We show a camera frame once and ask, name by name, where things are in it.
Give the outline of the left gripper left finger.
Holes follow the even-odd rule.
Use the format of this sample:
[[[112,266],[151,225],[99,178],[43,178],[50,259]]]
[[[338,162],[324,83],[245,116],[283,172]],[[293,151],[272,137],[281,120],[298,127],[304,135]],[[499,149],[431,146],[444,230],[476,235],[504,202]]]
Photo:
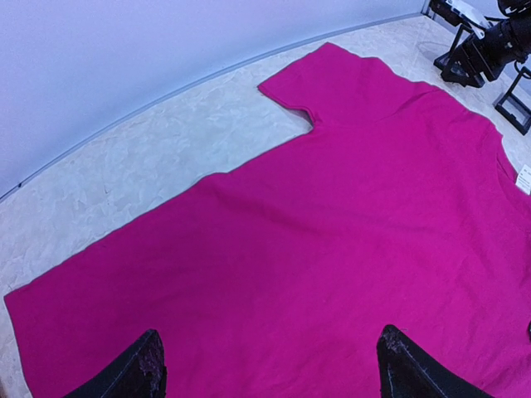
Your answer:
[[[165,397],[167,380],[163,342],[156,330],[149,329],[66,397]]]

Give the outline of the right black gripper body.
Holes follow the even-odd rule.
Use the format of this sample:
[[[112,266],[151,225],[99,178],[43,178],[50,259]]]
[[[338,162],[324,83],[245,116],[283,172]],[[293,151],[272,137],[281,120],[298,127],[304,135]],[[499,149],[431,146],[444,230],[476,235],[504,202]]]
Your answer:
[[[471,33],[460,45],[460,66],[469,83],[484,83],[497,80],[504,69],[504,34],[499,25],[484,31],[479,38]]]

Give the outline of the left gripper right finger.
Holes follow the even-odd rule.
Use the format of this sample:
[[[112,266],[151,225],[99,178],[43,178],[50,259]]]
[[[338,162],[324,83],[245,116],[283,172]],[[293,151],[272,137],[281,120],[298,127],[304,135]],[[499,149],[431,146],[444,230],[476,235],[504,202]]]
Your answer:
[[[489,394],[444,368],[393,325],[377,343],[382,397],[488,397]]]

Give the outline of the black brooch display box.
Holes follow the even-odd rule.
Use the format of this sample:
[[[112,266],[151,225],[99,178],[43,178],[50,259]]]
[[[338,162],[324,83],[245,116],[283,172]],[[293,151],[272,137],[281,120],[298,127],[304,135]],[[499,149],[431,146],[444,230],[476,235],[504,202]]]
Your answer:
[[[485,83],[469,83],[460,66],[460,45],[471,33],[473,31],[470,28],[460,25],[450,50],[442,56],[437,57],[433,65],[441,71],[441,78],[445,82],[457,83],[463,87],[471,86],[481,88]]]

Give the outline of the magenta t-shirt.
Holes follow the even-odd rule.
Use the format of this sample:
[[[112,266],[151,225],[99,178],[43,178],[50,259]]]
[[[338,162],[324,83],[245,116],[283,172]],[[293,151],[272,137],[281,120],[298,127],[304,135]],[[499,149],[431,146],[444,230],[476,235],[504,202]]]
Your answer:
[[[69,393],[154,328],[171,397],[375,397],[393,324],[529,396],[530,198],[495,126],[331,43],[259,89],[312,131],[6,297],[31,393]]]

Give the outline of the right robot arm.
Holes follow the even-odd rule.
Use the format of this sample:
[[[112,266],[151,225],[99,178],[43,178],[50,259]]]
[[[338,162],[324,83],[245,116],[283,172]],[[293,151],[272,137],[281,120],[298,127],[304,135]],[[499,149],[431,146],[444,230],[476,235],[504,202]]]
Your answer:
[[[530,1],[498,1],[505,15],[485,30],[482,38],[471,34],[461,44],[470,58],[474,75],[497,80],[513,62],[524,64],[530,55]]]

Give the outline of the white garment neck label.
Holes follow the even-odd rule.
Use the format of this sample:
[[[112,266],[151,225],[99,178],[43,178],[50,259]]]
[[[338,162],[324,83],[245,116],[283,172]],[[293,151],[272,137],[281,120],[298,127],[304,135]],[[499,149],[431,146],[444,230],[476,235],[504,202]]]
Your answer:
[[[530,195],[531,193],[531,168],[528,165],[524,165],[518,173],[515,181],[516,187],[525,193]]]

